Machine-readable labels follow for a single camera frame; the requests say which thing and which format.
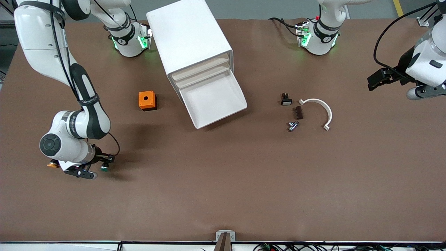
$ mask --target yellow floor stripe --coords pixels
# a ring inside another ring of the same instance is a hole
[[[401,8],[400,0],[393,0],[393,4],[395,5],[398,16],[401,17],[402,15],[404,15],[403,9]]]

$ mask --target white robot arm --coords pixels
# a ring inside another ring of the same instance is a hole
[[[364,4],[372,0],[318,0],[319,19],[308,19],[299,25],[298,43],[315,55],[324,55],[335,45],[339,29],[346,19],[344,5]]]
[[[377,62],[386,67],[368,77],[370,91],[381,85],[400,81],[401,85],[409,82],[416,84],[416,87],[406,93],[410,100],[446,95],[446,19],[443,18],[443,14],[446,13],[446,1],[437,0],[435,4],[441,15],[436,17],[434,26],[417,41],[414,47],[401,56],[396,67],[392,68]]]
[[[103,154],[97,146],[83,140],[105,137],[110,130],[110,119],[90,77],[68,49],[65,12],[75,20],[87,18],[90,12],[96,15],[120,42],[116,48],[124,56],[137,56],[148,47],[144,42],[147,45],[150,39],[147,26],[131,22],[128,15],[116,9],[130,4],[129,0],[93,1],[91,4],[90,0],[19,0],[14,12],[19,41],[31,67],[69,86],[81,106],[77,111],[56,114],[50,130],[41,138],[40,149],[52,159],[50,166],[60,165],[66,174],[86,179],[96,177],[96,173],[89,171],[92,163],[102,161],[103,169],[107,169],[115,155]]]

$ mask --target white cable mount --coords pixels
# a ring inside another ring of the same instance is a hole
[[[328,126],[328,124],[330,124],[331,119],[333,118],[333,113],[331,112],[331,108],[330,108],[330,106],[328,106],[327,103],[325,103],[324,101],[322,101],[322,100],[320,100],[320,99],[307,99],[307,100],[305,100],[305,101],[303,101],[303,100],[299,100],[299,103],[301,103],[301,105],[303,105],[303,104],[305,104],[305,103],[307,103],[307,102],[318,103],[318,104],[322,105],[322,106],[325,108],[325,110],[327,110],[327,113],[328,113],[328,121],[327,121],[327,123],[324,125],[324,129],[328,131],[328,130],[330,129],[330,127]]]

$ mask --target metal fitting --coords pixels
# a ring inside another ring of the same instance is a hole
[[[292,132],[292,131],[294,131],[294,129],[296,129],[296,127],[299,126],[299,122],[297,122],[297,121],[295,121],[295,122],[289,122],[289,123],[288,123],[288,126],[289,126],[288,131],[289,131],[289,132]]]

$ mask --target orange push button box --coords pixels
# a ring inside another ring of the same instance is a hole
[[[143,111],[152,111],[157,109],[157,96],[153,91],[140,92],[138,95],[139,107]]]

